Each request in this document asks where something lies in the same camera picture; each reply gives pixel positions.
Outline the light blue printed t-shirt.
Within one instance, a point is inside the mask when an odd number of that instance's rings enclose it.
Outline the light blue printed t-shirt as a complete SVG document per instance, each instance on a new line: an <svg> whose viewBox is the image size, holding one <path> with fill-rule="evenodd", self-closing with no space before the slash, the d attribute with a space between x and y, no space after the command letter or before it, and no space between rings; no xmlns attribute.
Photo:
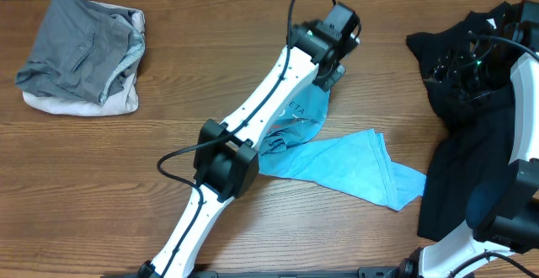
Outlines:
<svg viewBox="0 0 539 278"><path fill-rule="evenodd" d="M394 163L382 133L313 140L327 118L329 96L311 85L285 106L260 145L259 172L314 182L394 211L421 196L426 176Z"/></svg>

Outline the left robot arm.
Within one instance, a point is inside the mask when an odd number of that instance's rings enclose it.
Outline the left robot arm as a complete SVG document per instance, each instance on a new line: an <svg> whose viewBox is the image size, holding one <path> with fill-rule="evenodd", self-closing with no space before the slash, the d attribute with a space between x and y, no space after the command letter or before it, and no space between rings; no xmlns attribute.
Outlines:
<svg viewBox="0 0 539 278"><path fill-rule="evenodd" d="M222 122L201 128L189 202L161 251L139 277L187 277L223 210L241 197L259 174L261 143L285 107L305 88L328 91L344 75L340 61L359 45L360 19L335 4L323 19L292 25L287 42L261 84Z"/></svg>

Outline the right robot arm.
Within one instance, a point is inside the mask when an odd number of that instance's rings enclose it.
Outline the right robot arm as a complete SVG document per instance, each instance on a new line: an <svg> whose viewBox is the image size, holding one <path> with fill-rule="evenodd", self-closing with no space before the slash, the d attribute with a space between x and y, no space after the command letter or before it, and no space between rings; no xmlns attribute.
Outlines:
<svg viewBox="0 0 539 278"><path fill-rule="evenodd" d="M538 246L538 5L501 3L406 39L449 135L426 174L416 249L394 277L471 277Z"/></svg>

